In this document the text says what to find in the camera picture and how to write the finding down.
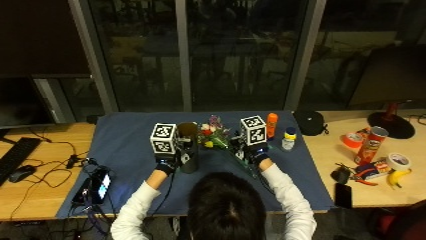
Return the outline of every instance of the wooden table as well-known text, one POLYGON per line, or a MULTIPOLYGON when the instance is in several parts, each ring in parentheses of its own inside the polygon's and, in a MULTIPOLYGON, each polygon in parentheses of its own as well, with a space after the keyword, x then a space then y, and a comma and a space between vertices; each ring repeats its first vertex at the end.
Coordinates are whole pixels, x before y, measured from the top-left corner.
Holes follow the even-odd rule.
MULTIPOLYGON (((329 125, 330 134, 314 137, 304 136, 322 181, 332 197, 334 195, 334 180, 330 177, 330 173, 337 168, 334 163, 342 162, 348 166, 357 166, 353 162, 357 150, 346 147, 340 137, 345 133, 357 131, 367 126, 365 119, 366 113, 365 111, 326 112, 324 116, 329 125)), ((414 120, 411 123, 417 130, 415 136, 407 140, 387 138, 374 159, 386 156, 389 152, 399 152, 410 157, 413 161, 413 173, 401 179, 401 189, 393 189, 386 184, 386 177, 378 177, 370 180, 378 183, 378 186, 374 187, 350 181, 349 185, 353 188, 354 207, 407 206, 426 199, 426 155, 423 153, 426 147, 426 126, 418 124, 414 120)), ((71 142, 79 154, 89 150, 93 131, 95 125, 76 123, 48 127, 44 136, 55 142, 71 142)), ((35 137, 35 135, 27 129, 12 130, 7 135, 7 138, 12 140, 17 140, 20 137, 35 137)), ((1 156, 9 148, 9 144, 0 142, 1 156)), ((29 158, 39 159, 44 163, 48 163, 52 161, 65 161, 71 154, 72 148, 68 144, 43 142, 29 158)), ((28 160, 24 164, 39 165, 40 162, 28 160)), ((41 177, 56 166, 57 164, 49 164, 40 167, 35 175, 41 177)), ((19 183, 5 182, 0 187, 0 221, 11 220, 11 214, 23 200, 24 202, 16 210, 12 220, 55 219, 56 212, 75 184, 80 170, 81 168, 77 167, 71 169, 72 175, 69 179, 57 188, 51 188, 45 183, 36 184, 31 188, 27 197, 25 193, 32 183, 25 181, 19 183)), ((68 174, 65 171, 53 172, 45 180, 51 185, 56 185, 67 178, 68 174)), ((37 181, 35 176, 29 176, 27 179, 37 181)))
MULTIPOLYGON (((356 167, 353 159, 358 149, 349 148, 341 141, 341 135, 356 132, 367 127, 365 112, 326 112, 324 113, 330 131, 329 135, 304 136, 310 154, 317 165, 322 182, 334 199, 334 183, 330 173, 337 169, 334 163, 344 163, 356 167)), ((410 139, 386 138, 374 160, 386 157, 390 152, 398 152, 407 156, 413 162, 413 173, 401 178, 402 188, 393 189, 386 183, 386 176, 370 179, 377 186, 367 186, 349 180, 348 185, 353 189, 353 206, 361 207, 398 207, 407 206, 426 199, 426 126, 410 121, 415 127, 415 135, 410 139)))
MULTIPOLYGON (((43 134, 43 129, 32 128, 40 135, 43 134)), ((95 125, 87 123, 56 125, 47 128, 44 136, 53 142, 71 142, 76 148, 76 153, 80 154, 89 150, 93 131, 95 125)), ((13 129, 5 137, 17 141, 20 137, 36 136, 28 129, 13 129)), ((11 147, 11 144, 0 142, 0 156, 4 155, 11 147)), ((41 160, 43 163, 64 161, 64 164, 67 164, 71 154, 73 154, 73 150, 69 144, 43 142, 28 159, 41 160)), ((41 161, 27 160, 24 165, 36 166, 41 164, 41 161)), ((59 166, 59 162, 39 167, 35 176, 43 177, 56 166, 59 166)), ((65 165, 61 165, 57 169, 65 169, 65 165)), ((72 173, 69 179, 56 188, 51 188, 44 182, 32 186, 33 183, 28 181, 19 183, 7 181, 0 187, 0 221, 11 220, 12 212, 19 206, 20 208, 15 211, 12 217, 15 221, 55 219, 56 212, 75 184, 81 168, 75 167, 69 170, 72 173)), ((52 172, 47 175, 45 181, 55 186, 65 180, 68 175, 69 172, 67 171, 52 172)), ((39 179, 35 176, 27 177, 25 180, 37 181, 39 179)))

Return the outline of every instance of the white box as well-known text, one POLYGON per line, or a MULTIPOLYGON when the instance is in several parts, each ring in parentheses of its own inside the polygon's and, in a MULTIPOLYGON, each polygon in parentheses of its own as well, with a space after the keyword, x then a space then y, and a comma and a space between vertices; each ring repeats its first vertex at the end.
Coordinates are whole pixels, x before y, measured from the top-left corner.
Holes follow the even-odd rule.
POLYGON ((177 146, 177 125, 157 123, 151 134, 152 149, 156 153, 174 154, 177 146))
POLYGON ((260 116, 241 119, 241 137, 248 146, 266 142, 266 124, 260 116))

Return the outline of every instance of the keyboard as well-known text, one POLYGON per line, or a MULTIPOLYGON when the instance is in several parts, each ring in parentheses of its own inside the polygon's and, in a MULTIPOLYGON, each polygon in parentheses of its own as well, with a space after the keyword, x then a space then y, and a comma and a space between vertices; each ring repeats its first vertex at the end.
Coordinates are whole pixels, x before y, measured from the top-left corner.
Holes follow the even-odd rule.
POLYGON ((40 138, 21 138, 0 159, 0 186, 41 143, 40 138))

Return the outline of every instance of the white sleeve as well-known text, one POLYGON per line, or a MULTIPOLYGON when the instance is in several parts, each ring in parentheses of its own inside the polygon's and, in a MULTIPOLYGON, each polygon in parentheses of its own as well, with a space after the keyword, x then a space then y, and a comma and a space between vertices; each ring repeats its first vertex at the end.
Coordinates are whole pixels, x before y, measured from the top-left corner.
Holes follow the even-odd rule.
POLYGON ((286 240, 312 239, 317 228, 314 214, 308 200, 294 185, 292 178, 285 174, 277 164, 273 164, 264 172, 264 177, 276 193, 276 198, 286 212, 286 240))
POLYGON ((147 216, 153 199, 160 195, 147 182, 132 194, 127 204, 120 210, 119 217, 112 224, 111 233, 115 240, 148 240, 141 230, 141 224, 147 216))

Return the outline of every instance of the orange bottle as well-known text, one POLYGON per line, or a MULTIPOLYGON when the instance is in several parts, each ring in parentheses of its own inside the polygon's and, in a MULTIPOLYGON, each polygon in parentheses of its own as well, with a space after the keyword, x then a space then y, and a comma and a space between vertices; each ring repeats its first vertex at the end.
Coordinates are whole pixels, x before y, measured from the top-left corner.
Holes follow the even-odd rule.
POLYGON ((268 114, 268 119, 266 119, 266 137, 268 140, 272 140, 276 136, 276 126, 278 122, 278 115, 274 113, 268 114))

